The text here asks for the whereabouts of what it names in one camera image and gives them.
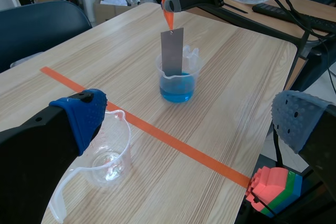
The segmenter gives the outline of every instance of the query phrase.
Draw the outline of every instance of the green block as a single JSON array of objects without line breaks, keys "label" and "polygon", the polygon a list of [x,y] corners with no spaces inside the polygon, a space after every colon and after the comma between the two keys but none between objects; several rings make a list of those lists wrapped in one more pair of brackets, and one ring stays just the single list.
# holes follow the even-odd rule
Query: green block
[{"label": "green block", "polygon": [[[288,171],[286,188],[274,200],[272,200],[267,206],[273,210],[280,203],[282,203],[285,199],[291,196],[293,193],[294,184],[295,184],[295,173]],[[266,207],[263,208],[263,210],[260,212],[264,215],[267,215],[268,213],[270,213]]]}]

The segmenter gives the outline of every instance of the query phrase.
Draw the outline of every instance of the beaker with blue liquid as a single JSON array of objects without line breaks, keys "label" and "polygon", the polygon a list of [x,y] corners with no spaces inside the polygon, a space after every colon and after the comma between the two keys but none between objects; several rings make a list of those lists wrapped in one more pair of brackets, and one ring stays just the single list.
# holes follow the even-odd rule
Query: beaker with blue liquid
[{"label": "beaker with blue liquid", "polygon": [[198,48],[193,51],[190,46],[183,48],[182,75],[166,76],[162,71],[162,58],[159,55],[155,61],[159,74],[160,93],[166,100],[174,103],[188,101],[194,94],[197,78],[203,66],[198,56]]}]

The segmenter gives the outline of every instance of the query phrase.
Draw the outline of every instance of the beaker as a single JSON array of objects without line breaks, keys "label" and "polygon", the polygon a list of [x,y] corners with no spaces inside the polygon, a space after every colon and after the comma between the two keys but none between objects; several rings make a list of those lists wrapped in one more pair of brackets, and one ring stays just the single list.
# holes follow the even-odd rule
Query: beaker
[{"label": "beaker", "polygon": [[182,75],[166,76],[162,71],[162,57],[159,55],[155,60],[159,74],[160,93],[170,102],[188,101],[194,94],[197,78],[203,66],[202,59],[198,56],[198,48],[192,52],[190,46],[183,48]]},{"label": "beaker", "polygon": [[48,206],[59,223],[67,216],[63,188],[76,174],[82,173],[87,181],[99,187],[113,186],[125,178],[131,167],[130,141],[125,112],[107,111],[99,133],[67,169],[50,199]]}]

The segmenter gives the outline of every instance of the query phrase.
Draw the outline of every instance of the pink block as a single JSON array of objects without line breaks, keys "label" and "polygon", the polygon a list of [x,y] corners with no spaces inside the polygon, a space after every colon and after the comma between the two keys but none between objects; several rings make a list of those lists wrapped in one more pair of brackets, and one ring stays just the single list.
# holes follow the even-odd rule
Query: pink block
[{"label": "pink block", "polygon": [[264,166],[262,169],[258,169],[245,193],[246,199],[251,202],[251,205],[257,211],[263,210],[262,203],[254,202],[254,196],[250,193],[251,190],[268,205],[286,188],[287,176],[288,170],[284,168],[275,167],[270,169]]}]

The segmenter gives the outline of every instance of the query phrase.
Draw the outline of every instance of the blue liquid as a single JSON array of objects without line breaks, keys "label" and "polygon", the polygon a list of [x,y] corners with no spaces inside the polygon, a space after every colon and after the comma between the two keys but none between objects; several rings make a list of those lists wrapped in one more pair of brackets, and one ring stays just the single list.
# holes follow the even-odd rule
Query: blue liquid
[{"label": "blue liquid", "polygon": [[174,103],[188,101],[194,94],[195,82],[193,76],[183,78],[160,78],[160,93],[166,100]]}]

